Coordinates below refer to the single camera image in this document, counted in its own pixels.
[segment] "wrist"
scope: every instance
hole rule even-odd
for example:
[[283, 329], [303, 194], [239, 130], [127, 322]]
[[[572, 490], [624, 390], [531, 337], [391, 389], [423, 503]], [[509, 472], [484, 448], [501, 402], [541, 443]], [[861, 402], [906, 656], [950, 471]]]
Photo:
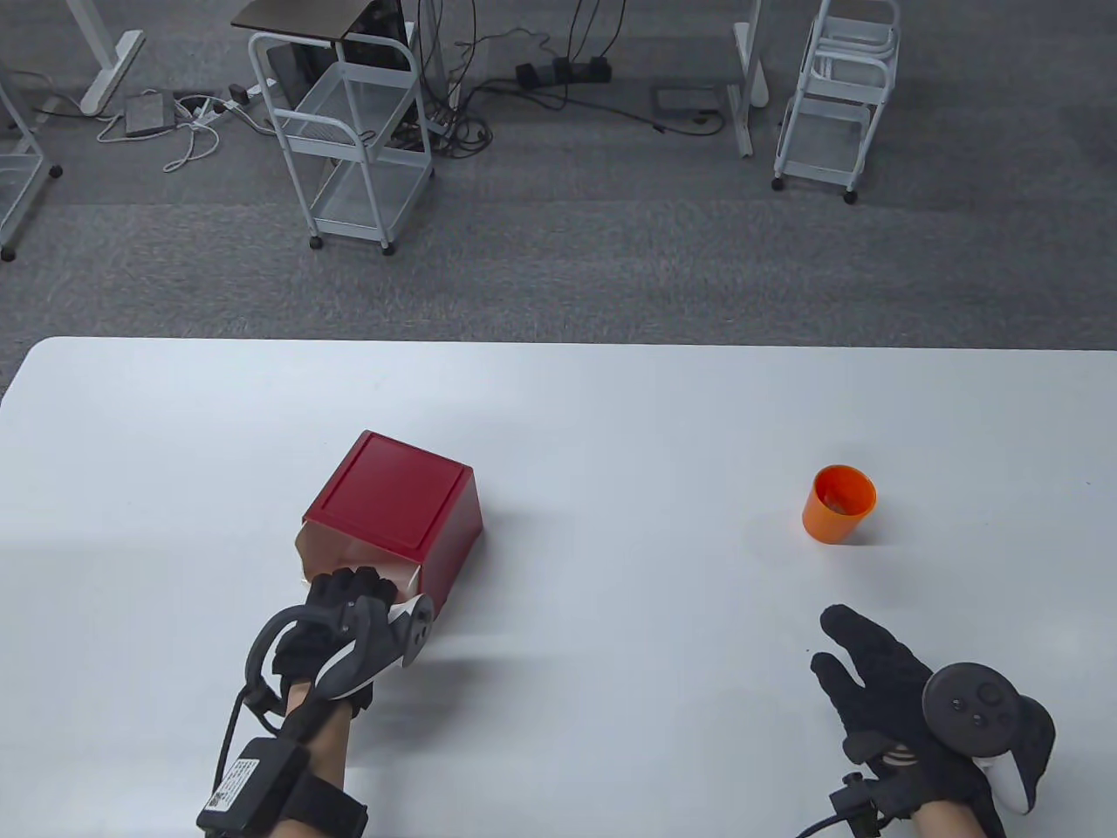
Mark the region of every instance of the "wrist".
[[[289, 714], [306, 701], [311, 692], [311, 683], [292, 684], [287, 693], [287, 713]], [[349, 749], [350, 722], [353, 707], [346, 701], [337, 702], [330, 721], [318, 731], [318, 734], [307, 743], [311, 752], [311, 772], [338, 789], [345, 780], [345, 751]]]
[[913, 812], [911, 822], [923, 838], [986, 838], [973, 810], [953, 800], [924, 803]]

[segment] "forearm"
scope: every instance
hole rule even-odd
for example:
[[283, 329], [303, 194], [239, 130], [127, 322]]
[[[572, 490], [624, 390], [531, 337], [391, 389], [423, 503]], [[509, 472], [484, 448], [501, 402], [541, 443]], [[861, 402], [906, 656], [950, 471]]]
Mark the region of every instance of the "forearm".
[[919, 838], [986, 838], [968, 806], [939, 800], [911, 816]]
[[[287, 712], [303, 703], [309, 691], [308, 684], [296, 684], [287, 696]], [[337, 702], [337, 710], [311, 743], [311, 771], [338, 789], [345, 784], [345, 752], [349, 749], [349, 731], [353, 710], [349, 702]], [[281, 820], [271, 830], [270, 838], [324, 838], [297, 820]]]

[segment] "power adapter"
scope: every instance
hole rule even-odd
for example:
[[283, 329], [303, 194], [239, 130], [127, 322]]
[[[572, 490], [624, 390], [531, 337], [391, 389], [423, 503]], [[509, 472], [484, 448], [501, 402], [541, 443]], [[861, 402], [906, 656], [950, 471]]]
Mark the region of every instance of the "power adapter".
[[176, 124], [174, 96], [170, 91], [143, 93], [124, 99], [124, 136], [151, 136]]

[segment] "floor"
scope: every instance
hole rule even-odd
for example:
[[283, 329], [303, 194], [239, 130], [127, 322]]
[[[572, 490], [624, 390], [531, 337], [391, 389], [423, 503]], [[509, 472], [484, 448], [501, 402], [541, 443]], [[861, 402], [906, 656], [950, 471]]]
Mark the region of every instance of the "floor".
[[[584, 95], [647, 113], [657, 79], [732, 79], [742, 1], [632, 0], [617, 80]], [[114, 31], [149, 35], [124, 93], [247, 84], [247, 38], [227, 22], [241, 2], [99, 0]], [[477, 2], [481, 34], [524, 26], [565, 48], [573, 0]], [[618, 7], [603, 0], [588, 51]], [[168, 175], [182, 135], [105, 146], [99, 124], [50, 118], [67, 173], [0, 266], [0, 392], [56, 334], [1117, 349], [1111, 0], [906, 3], [896, 98], [852, 208], [768, 188], [817, 3], [768, 8], [754, 159], [732, 131], [484, 104], [495, 143], [439, 163], [391, 259], [344, 240], [312, 253], [275, 141], [239, 123]], [[0, 19], [9, 66], [75, 94], [92, 77], [61, 0], [0, 0]], [[443, 29], [455, 51], [469, 4], [448, 3]], [[474, 73], [545, 59], [537, 42], [489, 41]]]

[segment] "metal frame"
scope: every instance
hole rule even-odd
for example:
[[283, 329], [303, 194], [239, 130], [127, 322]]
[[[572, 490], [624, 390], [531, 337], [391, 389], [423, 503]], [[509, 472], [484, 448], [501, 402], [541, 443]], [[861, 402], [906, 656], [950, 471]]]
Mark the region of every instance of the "metal frame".
[[[407, 46], [392, 38], [350, 34], [346, 39], [391, 47], [407, 58], [409, 70], [390, 70], [350, 64], [345, 60], [343, 41], [331, 45], [328, 41], [313, 38], [271, 32], [255, 34], [249, 39], [248, 54], [252, 70], [259, 80], [260, 93], [267, 105], [268, 115], [275, 125], [276, 139], [279, 141], [279, 147], [283, 150], [284, 160], [287, 163], [287, 171], [295, 185], [295, 194], [311, 230], [311, 247], [314, 249], [322, 247], [322, 234], [326, 232], [366, 241], [379, 241], [383, 253], [390, 255], [394, 251], [397, 232], [405, 222], [416, 200], [433, 174], [430, 136], [420, 91], [419, 63]], [[333, 46], [337, 53], [337, 63], [332, 65], [326, 74], [315, 83], [303, 102], [295, 103], [290, 108], [277, 107], [270, 85], [267, 84], [261, 60], [261, 45], [269, 42], [303, 44], [327, 49]], [[347, 122], [316, 113], [314, 109], [330, 101], [330, 96], [338, 83], [345, 92], [349, 105]], [[357, 83], [370, 87], [383, 86], [401, 91], [398, 103], [391, 114], [382, 121], [379, 134], [373, 137], [365, 136], [367, 114], [363, 112], [356, 95], [355, 86]], [[416, 106], [423, 150], [413, 152], [385, 149], [384, 144], [412, 104]], [[312, 130], [314, 126], [327, 130], [328, 133], [316, 134]], [[344, 141], [337, 140], [338, 134]], [[307, 201], [298, 172], [295, 169], [294, 155], [296, 153], [342, 161], [327, 178], [313, 201]], [[378, 169], [380, 172], [378, 177], [386, 179], [389, 175], [386, 169], [391, 166], [403, 168], [401, 173], [407, 178], [409, 189], [402, 202], [398, 201], [399, 206], [395, 208], [394, 218], [389, 219], [384, 212], [384, 202], [378, 198], [376, 178], [373, 177], [373, 171]], [[367, 197], [371, 225], [327, 217], [327, 208], [334, 206], [335, 200], [342, 201], [346, 198], [347, 190], [353, 189], [352, 181], [355, 179], [360, 179], [360, 184]]]
[[0, 180], [15, 184], [15, 196], [0, 204], [0, 257], [3, 261], [12, 261], [16, 251], [11, 248], [11, 241], [23, 218], [47, 178], [59, 178], [63, 170], [60, 166], [52, 166], [47, 160], [46, 152], [39, 145], [38, 137], [27, 121], [22, 97], [2, 67], [0, 67], [0, 104], [20, 132], [20, 141], [15, 151], [0, 154]]
[[[753, 155], [753, 139], [748, 133], [748, 112], [752, 107], [766, 107], [768, 103], [767, 79], [764, 78], [764, 67], [756, 53], [756, 31], [760, 28], [761, 7], [764, 0], [753, 0], [753, 9], [745, 22], [733, 25], [733, 38], [737, 44], [737, 57], [744, 74], [742, 85], [729, 85], [729, 112], [733, 115], [733, 130], [737, 135], [737, 149], [741, 156]], [[747, 102], [742, 91], [750, 91]]]
[[96, 116], [105, 109], [124, 74], [132, 66], [140, 47], [143, 46], [144, 34], [142, 29], [130, 29], [114, 45], [93, 0], [66, 0], [66, 4], [69, 6], [82, 35], [93, 50], [97, 64], [101, 65], [93, 84], [82, 97], [82, 113], [86, 116]]
[[[899, 60], [899, 7], [895, 0], [879, 0], [892, 11], [888, 23], [870, 23], [830, 17], [831, 0], [822, 0], [811, 23], [811, 34], [799, 68], [795, 94], [787, 105], [776, 158], [772, 188], [783, 189], [783, 175], [791, 174], [846, 187], [846, 202], [857, 201], [857, 184], [880, 124], [885, 106], [896, 86]], [[834, 69], [861, 70], [846, 78]], [[851, 122], [860, 126], [857, 152], [849, 168], [833, 168], [792, 160], [793, 137], [802, 115]]]

